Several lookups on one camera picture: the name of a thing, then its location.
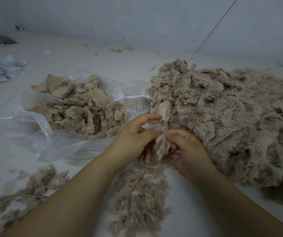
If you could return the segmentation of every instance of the person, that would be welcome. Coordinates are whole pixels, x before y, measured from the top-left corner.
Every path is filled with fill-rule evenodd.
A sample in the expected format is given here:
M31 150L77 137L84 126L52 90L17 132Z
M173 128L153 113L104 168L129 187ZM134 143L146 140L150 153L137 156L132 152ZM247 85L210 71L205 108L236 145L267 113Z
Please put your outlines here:
M162 116L144 114L128 122L114 142L6 233L6 237L79 237L93 227L104 196L117 173L139 158L150 162L149 143L159 131L145 130ZM283 223L262 209L212 164L203 144L183 130L165 132L169 156L179 173L195 184L225 236L283 236Z

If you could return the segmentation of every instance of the transparent plastic bag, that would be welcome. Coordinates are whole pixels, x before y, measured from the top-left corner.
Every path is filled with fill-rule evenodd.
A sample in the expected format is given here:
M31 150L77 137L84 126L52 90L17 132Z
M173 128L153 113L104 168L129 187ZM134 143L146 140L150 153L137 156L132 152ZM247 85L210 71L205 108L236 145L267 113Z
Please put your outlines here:
M90 74L89 71L79 70L68 73L65 77L81 85ZM104 90L114 100L122 102L132 118L149 112L151 97L140 88L127 87L107 78L102 80ZM75 132L52 130L43 115L26 111L41 103L72 104L50 94L23 90L18 98L9 101L0 110L0 129L8 141L15 146L36 152L39 161L92 159L113 142L113 137L88 140L84 135Z

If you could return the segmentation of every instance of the white floor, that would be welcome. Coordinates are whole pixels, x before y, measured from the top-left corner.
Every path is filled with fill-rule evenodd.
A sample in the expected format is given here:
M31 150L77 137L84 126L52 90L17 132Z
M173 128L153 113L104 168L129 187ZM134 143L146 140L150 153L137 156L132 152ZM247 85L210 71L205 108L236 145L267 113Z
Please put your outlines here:
M197 64L197 68L222 67L232 70L241 67L270 68L277 76L283 77L283 68L275 63L249 63L237 59L188 53L164 53L161 50L123 50L123 45L103 46L90 40L80 40L57 36L46 36L30 33L14 33L19 44L0 47L0 57L12 54L15 59L27 59L30 64L25 67L25 75L10 82L0 84L0 107L9 99L18 96L21 89L29 89L33 84L40 83L48 73L62 76L68 71L79 68L89 69L102 76L115 79L129 85L141 85L155 75L158 68L165 62L176 58L186 60L189 65ZM110 49L120 48L122 53L111 52ZM154 66L155 70L147 74ZM61 160L54 163L60 171L69 169L69 175L75 175L86 163L83 161ZM0 194L2 186L8 180L15 179L9 169L18 168L28 172L36 172L46 163L37 162L35 154L22 149L8 146L0 134ZM159 236L218 236L218 227L213 222L208 209L197 189L185 181L178 173L167 172L170 195L167 206L171 214L163 222ZM15 190L24 186L17 184ZM283 206L266 202L252 188L239 187L257 204L283 221ZM111 236L107 232L111 214L105 208L94 236Z

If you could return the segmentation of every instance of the hand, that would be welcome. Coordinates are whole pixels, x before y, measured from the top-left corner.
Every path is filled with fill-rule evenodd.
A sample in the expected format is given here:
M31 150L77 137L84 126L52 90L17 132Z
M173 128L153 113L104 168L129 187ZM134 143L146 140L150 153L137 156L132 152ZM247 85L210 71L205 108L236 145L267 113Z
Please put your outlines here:
M128 122L115 138L113 143L105 150L109 156L116 158L121 167L125 167L138 157L150 163L151 147L148 145L159 135L159 130L143 129L142 125L148 121L160 120L161 115L144 114Z
M218 171L195 135L184 130L169 130L165 136L173 143L169 157L175 161L179 173L189 181L197 184Z

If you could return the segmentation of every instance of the person's left forearm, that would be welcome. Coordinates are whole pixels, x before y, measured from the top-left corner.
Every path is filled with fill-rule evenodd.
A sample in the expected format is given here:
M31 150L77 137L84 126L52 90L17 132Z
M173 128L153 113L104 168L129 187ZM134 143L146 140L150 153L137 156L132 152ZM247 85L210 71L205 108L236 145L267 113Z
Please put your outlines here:
M82 236L95 222L99 208L120 166L108 152L93 159L68 183L40 204L6 237Z

